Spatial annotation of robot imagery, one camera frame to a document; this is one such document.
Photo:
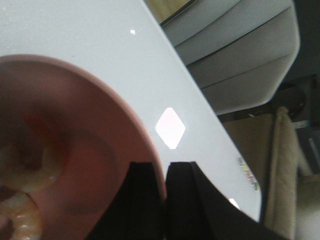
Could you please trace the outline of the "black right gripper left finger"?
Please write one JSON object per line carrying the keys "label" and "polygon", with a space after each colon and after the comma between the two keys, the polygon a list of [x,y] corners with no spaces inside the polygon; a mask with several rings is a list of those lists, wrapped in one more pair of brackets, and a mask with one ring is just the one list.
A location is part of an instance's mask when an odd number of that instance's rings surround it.
{"label": "black right gripper left finger", "polygon": [[131,162],[125,179],[87,240],[162,240],[164,210],[150,162]]}

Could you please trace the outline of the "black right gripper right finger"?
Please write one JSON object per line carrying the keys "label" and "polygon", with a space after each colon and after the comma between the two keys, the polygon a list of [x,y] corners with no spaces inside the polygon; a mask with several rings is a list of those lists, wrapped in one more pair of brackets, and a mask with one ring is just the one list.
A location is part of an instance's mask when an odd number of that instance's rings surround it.
{"label": "black right gripper right finger", "polygon": [[169,240],[281,240],[236,208],[196,162],[173,162],[166,176]]}

